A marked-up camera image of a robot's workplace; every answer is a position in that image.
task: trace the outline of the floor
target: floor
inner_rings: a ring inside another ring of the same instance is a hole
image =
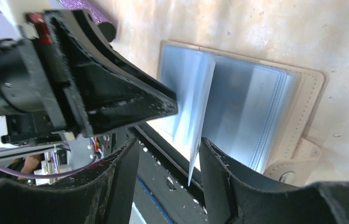
[[[349,180],[349,0],[94,0],[118,28],[113,47],[157,75],[161,40],[321,71],[304,132],[323,156],[309,178]]]

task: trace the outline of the open wallet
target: open wallet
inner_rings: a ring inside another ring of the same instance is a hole
[[[256,172],[306,183],[321,151],[301,135],[322,73],[162,41],[157,78],[176,92],[178,114],[149,124],[190,159],[190,171],[199,168],[200,139],[206,137]]]

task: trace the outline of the black cylinder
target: black cylinder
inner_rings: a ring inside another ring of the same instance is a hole
[[[43,110],[19,51],[13,47],[0,52],[0,115]]]

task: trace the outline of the person's arm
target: person's arm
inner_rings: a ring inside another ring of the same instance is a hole
[[[40,154],[27,156],[26,160],[24,161],[24,166],[20,172],[24,174],[32,174],[34,170],[38,167],[41,160],[42,157]],[[18,177],[18,180],[25,180],[25,178]]]

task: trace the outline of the paint speck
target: paint speck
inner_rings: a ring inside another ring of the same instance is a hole
[[[174,185],[173,180],[168,176],[167,179],[170,181],[171,184]]]

